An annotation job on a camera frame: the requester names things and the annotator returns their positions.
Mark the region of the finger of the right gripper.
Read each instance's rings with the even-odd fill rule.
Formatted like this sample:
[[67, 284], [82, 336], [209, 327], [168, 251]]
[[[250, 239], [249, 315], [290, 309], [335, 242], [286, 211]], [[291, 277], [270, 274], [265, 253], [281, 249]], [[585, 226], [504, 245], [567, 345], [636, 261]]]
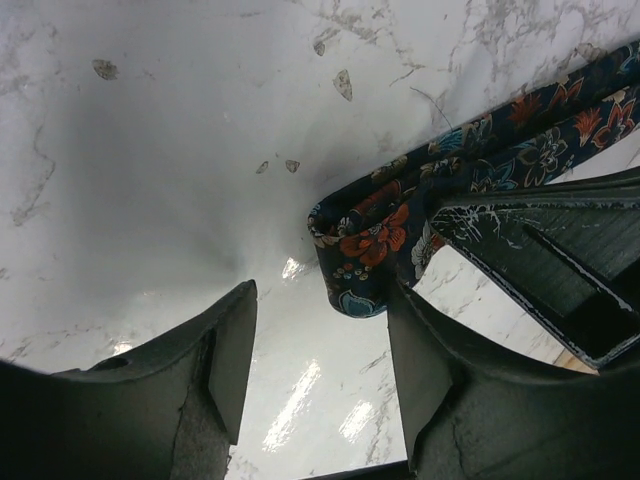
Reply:
[[465, 194], [432, 230], [596, 370], [639, 359], [639, 170]]

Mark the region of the floral navy necktie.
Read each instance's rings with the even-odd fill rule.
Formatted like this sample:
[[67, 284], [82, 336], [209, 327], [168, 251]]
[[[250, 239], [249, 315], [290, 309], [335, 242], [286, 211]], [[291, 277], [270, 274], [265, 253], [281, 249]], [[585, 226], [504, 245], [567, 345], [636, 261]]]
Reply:
[[418, 283], [443, 239], [442, 199], [543, 186], [639, 127], [639, 45], [630, 42], [377, 168], [308, 217], [330, 305], [384, 312], [385, 285]]

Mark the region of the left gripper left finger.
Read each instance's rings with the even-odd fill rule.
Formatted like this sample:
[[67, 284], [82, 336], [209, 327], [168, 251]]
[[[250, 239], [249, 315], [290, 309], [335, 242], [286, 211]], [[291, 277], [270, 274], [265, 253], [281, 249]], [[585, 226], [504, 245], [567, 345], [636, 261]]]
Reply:
[[87, 369], [1, 365], [5, 479], [222, 479], [257, 321], [245, 281], [196, 317]]

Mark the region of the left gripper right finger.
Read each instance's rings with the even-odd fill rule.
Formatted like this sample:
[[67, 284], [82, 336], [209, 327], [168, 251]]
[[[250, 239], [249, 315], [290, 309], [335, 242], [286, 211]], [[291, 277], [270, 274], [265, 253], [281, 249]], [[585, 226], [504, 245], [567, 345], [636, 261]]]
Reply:
[[418, 479], [635, 479], [639, 365], [600, 374], [507, 349], [388, 290], [408, 466]]

